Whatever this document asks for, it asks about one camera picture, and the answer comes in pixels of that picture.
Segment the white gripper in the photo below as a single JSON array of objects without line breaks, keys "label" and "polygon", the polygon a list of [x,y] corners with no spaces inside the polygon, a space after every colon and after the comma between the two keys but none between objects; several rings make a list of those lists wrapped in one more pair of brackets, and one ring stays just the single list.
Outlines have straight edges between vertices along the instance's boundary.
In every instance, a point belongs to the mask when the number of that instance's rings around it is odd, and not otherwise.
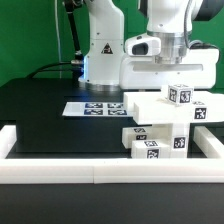
[{"label": "white gripper", "polygon": [[157,64],[152,57],[125,55],[120,66],[122,89],[156,90],[164,85],[185,84],[210,89],[216,83],[218,49],[193,49],[179,64]]}]

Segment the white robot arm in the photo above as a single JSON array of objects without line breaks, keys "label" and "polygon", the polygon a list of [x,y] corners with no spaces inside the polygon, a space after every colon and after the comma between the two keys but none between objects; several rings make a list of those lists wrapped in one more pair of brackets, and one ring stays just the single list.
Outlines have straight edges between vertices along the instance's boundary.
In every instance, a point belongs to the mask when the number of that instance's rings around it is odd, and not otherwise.
[{"label": "white robot arm", "polygon": [[138,0],[146,32],[124,38],[124,15],[112,0],[85,0],[90,50],[82,86],[94,90],[152,90],[169,84],[209,89],[216,81],[219,49],[192,41],[192,23],[209,21],[224,0]]}]

